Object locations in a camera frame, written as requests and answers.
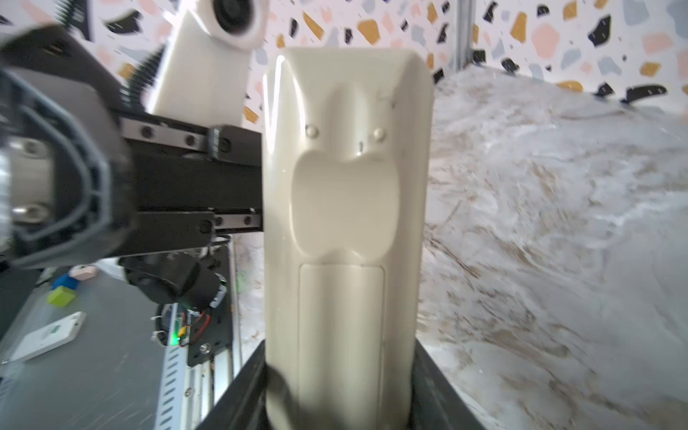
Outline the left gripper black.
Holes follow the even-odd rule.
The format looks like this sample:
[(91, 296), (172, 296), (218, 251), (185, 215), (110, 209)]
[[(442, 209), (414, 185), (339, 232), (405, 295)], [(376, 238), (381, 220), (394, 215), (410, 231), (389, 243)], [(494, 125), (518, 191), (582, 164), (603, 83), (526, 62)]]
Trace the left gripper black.
[(182, 251), (263, 230), (260, 133), (118, 110), (119, 90), (63, 27), (2, 44), (1, 236), (15, 266)]

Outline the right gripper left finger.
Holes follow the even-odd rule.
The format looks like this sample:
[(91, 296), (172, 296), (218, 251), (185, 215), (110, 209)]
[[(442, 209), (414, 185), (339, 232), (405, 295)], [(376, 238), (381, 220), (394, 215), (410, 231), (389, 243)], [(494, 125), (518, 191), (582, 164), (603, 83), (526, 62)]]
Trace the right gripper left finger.
[(197, 429), (268, 429), (269, 420), (265, 408), (267, 380), (268, 370), (263, 340)]

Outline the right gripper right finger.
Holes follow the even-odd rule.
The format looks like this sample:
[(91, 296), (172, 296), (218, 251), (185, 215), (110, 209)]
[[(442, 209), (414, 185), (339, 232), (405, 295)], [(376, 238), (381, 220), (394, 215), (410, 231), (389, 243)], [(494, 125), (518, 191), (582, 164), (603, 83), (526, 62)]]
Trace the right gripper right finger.
[(408, 429), (485, 430), (419, 340), (411, 373)]

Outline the white remote control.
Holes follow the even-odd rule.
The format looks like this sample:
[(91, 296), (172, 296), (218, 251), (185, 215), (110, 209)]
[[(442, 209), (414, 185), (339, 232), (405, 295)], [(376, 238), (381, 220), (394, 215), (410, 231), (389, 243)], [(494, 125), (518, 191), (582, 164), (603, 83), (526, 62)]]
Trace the white remote control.
[(434, 83), (409, 48), (288, 48), (263, 78), (267, 417), (408, 424)]

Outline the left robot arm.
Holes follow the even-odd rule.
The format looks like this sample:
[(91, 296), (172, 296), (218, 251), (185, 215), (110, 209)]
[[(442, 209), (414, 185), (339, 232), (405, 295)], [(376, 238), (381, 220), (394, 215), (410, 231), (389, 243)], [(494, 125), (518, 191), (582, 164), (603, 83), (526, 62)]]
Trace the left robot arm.
[(114, 258), (159, 304), (202, 311), (220, 278), (195, 248), (262, 229), (261, 136), (127, 107), (64, 27), (1, 45), (1, 252), (22, 269)]

